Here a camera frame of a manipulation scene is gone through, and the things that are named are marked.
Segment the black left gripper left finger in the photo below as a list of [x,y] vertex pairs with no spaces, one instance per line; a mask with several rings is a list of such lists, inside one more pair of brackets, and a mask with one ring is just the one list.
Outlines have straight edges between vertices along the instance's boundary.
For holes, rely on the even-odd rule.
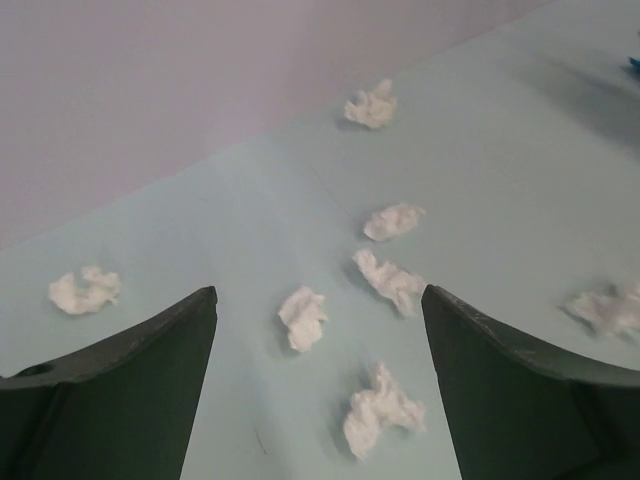
[[138,325],[2,378],[2,478],[179,478],[216,306],[215,288],[201,288]]

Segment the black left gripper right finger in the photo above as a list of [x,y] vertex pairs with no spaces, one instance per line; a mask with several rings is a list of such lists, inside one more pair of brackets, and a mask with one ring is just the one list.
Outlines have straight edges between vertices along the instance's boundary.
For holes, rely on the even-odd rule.
[[441,287],[426,287],[422,311],[462,478],[638,478],[638,371],[543,341]]

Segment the white paper scrap elongated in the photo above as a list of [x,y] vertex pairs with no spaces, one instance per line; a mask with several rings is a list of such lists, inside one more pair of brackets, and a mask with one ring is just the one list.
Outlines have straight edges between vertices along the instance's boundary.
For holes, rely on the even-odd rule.
[[426,288],[426,282],[421,276],[389,261],[379,264],[369,249],[356,251],[353,260],[369,285],[381,297],[390,300],[400,315],[416,315],[413,298],[422,294]]

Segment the blue plastic dustpan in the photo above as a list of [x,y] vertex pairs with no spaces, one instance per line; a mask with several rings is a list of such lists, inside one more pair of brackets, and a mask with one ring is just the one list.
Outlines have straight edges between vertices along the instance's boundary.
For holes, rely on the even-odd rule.
[[634,57],[628,58],[629,65],[635,70],[640,70],[640,60]]

